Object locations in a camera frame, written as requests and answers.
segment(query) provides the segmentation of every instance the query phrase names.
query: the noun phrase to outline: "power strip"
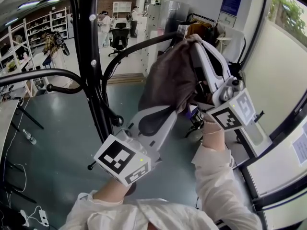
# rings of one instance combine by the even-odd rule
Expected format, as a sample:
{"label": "power strip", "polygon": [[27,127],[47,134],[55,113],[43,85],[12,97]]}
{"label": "power strip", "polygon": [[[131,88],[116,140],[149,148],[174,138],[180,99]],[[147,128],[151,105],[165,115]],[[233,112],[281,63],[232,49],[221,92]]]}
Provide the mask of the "power strip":
{"label": "power strip", "polygon": [[39,210],[40,220],[43,226],[49,227],[49,222],[46,216],[46,212],[44,210]]}

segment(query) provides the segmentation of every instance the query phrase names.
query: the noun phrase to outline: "person in white shirt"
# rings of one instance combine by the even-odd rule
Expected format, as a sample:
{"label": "person in white shirt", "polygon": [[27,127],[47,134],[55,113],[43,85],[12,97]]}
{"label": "person in white shirt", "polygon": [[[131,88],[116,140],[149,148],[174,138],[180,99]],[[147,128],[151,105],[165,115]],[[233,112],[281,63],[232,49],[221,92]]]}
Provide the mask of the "person in white shirt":
{"label": "person in white shirt", "polygon": [[224,132],[209,116],[204,120],[203,142],[192,160],[202,211],[162,199],[125,205],[130,187],[111,179],[99,191],[79,194],[60,230],[216,230],[219,220],[232,230],[262,229],[258,216],[242,203]]}
{"label": "person in white shirt", "polygon": [[99,48],[103,46],[109,46],[108,34],[110,31],[111,18],[108,16],[108,12],[103,10],[98,15],[98,26],[100,30],[98,30],[98,45]]}
{"label": "person in white shirt", "polygon": [[130,36],[131,37],[138,37],[137,34],[135,33],[135,30],[136,30],[136,26],[138,24],[138,7],[137,6],[134,6],[132,11],[131,11],[131,29],[130,29]]}

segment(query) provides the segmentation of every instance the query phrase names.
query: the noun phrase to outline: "bag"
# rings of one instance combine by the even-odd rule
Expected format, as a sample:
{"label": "bag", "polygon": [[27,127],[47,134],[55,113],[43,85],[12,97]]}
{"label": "bag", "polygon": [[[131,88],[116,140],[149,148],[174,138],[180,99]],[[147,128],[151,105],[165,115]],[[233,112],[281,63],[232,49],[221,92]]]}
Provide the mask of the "bag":
{"label": "bag", "polygon": [[126,19],[127,19],[128,22],[131,22],[131,21],[132,21],[132,15],[131,15],[131,13],[128,13],[128,14],[127,14]]}

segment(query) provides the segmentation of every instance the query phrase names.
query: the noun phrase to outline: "foliage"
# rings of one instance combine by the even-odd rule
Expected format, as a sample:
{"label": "foliage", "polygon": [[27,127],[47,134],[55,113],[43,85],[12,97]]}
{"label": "foliage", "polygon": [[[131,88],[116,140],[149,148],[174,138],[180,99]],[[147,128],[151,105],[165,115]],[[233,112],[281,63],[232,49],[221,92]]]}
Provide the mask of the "foliage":
{"label": "foliage", "polygon": [[286,13],[286,19],[283,21],[283,28],[294,36],[298,41],[307,46],[307,37],[305,36],[306,23],[300,18],[304,10],[296,3],[295,0],[272,0],[268,19],[275,22],[276,13],[282,6],[289,8],[288,10],[283,7]]}

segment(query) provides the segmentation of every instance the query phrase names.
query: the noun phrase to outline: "white shirt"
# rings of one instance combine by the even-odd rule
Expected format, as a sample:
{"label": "white shirt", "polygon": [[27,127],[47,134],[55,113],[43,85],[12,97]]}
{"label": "white shirt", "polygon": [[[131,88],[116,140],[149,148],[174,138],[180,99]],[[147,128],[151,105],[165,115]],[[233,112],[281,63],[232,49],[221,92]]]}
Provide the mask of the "white shirt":
{"label": "white shirt", "polygon": [[60,230],[147,230],[148,222],[158,230],[216,230],[220,219],[233,230],[260,230],[259,218],[243,206],[231,161],[229,150],[198,149],[192,163],[204,211],[162,199],[108,203],[81,193]]}
{"label": "white shirt", "polygon": [[138,13],[135,10],[131,11],[132,21],[138,20]]}
{"label": "white shirt", "polygon": [[110,31],[110,24],[111,18],[110,16],[106,15],[103,20],[101,21],[101,31],[102,32],[109,32]]}

